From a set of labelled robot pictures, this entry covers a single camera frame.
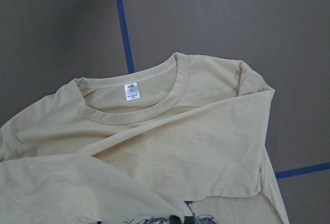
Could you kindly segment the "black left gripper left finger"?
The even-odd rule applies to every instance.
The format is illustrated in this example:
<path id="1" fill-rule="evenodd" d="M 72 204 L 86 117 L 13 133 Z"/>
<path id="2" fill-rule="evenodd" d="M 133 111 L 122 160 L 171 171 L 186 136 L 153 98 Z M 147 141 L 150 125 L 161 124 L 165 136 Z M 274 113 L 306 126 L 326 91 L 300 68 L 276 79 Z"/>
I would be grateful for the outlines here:
<path id="1" fill-rule="evenodd" d="M 170 216 L 168 219 L 169 224 L 180 224 L 180 218 L 177 216 Z"/>

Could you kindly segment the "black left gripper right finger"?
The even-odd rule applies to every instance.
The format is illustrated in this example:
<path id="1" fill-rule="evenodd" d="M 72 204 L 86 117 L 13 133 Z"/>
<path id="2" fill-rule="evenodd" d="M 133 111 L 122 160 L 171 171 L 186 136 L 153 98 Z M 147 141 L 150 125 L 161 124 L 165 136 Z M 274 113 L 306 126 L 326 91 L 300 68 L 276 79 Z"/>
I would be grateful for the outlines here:
<path id="1" fill-rule="evenodd" d="M 195 218 L 193 216 L 185 216 L 184 224 L 195 224 Z"/>

